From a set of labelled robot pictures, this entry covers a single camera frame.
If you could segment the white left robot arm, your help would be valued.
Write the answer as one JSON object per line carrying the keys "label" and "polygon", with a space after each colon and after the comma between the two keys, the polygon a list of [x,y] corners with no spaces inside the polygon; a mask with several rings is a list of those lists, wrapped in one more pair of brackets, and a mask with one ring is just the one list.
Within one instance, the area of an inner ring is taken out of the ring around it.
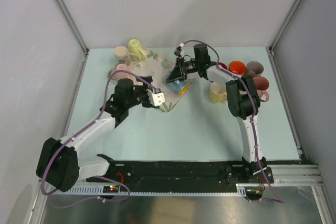
{"label": "white left robot arm", "polygon": [[99,176],[109,182],[116,177],[116,168],[110,165],[111,158],[98,154],[92,159],[84,159],[81,154],[99,137],[118,127],[131,108],[141,105],[157,109],[165,101],[164,93],[151,84],[151,77],[137,77],[136,80],[142,84],[120,79],[114,93],[104,97],[99,114],[76,133],[58,140],[51,137],[44,142],[36,168],[44,195],[49,195],[46,183],[55,190],[66,192],[82,179]]}

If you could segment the pink octagonal mug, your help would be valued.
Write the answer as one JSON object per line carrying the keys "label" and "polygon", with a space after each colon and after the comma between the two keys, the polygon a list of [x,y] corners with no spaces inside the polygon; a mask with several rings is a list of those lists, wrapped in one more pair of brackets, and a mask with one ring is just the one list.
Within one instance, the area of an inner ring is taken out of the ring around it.
{"label": "pink octagonal mug", "polygon": [[125,79],[125,78],[130,79],[131,78],[131,75],[129,74],[130,68],[124,63],[120,63],[116,65],[114,71],[117,72],[113,76],[114,80],[118,81],[120,79]]}

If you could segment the orange mug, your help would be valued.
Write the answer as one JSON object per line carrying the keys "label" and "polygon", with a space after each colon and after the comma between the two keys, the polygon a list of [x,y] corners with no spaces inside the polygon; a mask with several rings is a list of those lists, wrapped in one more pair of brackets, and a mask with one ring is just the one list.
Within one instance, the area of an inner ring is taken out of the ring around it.
{"label": "orange mug", "polygon": [[246,72],[246,66],[241,61],[232,61],[229,64],[229,71],[234,73],[234,74],[238,74],[238,75],[243,76]]}

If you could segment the red mug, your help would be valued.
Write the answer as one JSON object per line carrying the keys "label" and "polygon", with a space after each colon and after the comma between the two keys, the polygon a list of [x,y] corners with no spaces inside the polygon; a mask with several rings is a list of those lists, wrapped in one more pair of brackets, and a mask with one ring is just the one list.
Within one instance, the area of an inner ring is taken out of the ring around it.
{"label": "red mug", "polygon": [[227,66],[224,63],[219,62],[218,65],[227,70]]}

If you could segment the beige mug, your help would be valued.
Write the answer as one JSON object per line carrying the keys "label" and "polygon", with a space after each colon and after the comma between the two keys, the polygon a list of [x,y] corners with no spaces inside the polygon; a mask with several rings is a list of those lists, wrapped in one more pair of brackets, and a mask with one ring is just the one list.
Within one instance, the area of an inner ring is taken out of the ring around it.
{"label": "beige mug", "polygon": [[114,56],[115,58],[120,60],[129,60],[129,51],[125,46],[118,46],[114,49]]}

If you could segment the blue butterfly mug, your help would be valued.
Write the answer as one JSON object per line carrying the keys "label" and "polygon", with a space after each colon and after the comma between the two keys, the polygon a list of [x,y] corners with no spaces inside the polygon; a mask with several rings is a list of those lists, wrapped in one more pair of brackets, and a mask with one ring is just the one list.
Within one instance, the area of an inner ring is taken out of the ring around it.
{"label": "blue butterfly mug", "polygon": [[188,80],[185,81],[173,81],[168,83],[167,77],[164,77],[164,83],[168,87],[169,90],[171,90],[173,93],[181,97],[186,93],[186,91],[190,88],[190,82]]}

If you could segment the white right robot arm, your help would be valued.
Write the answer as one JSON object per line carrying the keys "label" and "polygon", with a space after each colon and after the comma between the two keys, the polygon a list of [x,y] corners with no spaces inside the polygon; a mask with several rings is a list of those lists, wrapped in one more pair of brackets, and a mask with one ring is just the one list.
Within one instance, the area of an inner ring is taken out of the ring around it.
{"label": "white right robot arm", "polygon": [[257,129],[260,98],[251,76],[234,74],[221,67],[219,62],[211,61],[208,48],[205,43],[195,45],[195,57],[185,60],[184,44],[180,44],[174,52],[175,66],[165,81],[185,81],[190,73],[198,73],[201,78],[225,86],[228,108],[237,119],[243,142],[243,178],[253,183],[265,175],[267,169]]}

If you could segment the pink face pattern mug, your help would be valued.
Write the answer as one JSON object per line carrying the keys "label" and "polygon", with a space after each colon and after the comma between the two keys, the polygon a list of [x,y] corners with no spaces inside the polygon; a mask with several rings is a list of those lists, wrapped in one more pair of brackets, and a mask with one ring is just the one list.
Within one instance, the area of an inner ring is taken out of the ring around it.
{"label": "pink face pattern mug", "polygon": [[269,82],[265,77],[255,76],[253,77],[255,87],[257,89],[261,102],[268,102],[270,99],[267,89],[269,88]]}

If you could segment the purple mug black handle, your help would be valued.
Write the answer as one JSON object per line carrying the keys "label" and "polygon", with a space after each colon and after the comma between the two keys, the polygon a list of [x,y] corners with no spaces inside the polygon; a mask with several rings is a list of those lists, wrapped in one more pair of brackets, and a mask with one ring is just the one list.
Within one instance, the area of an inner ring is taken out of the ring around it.
{"label": "purple mug black handle", "polygon": [[264,72],[264,66],[258,61],[250,61],[246,65],[246,75],[261,76]]}

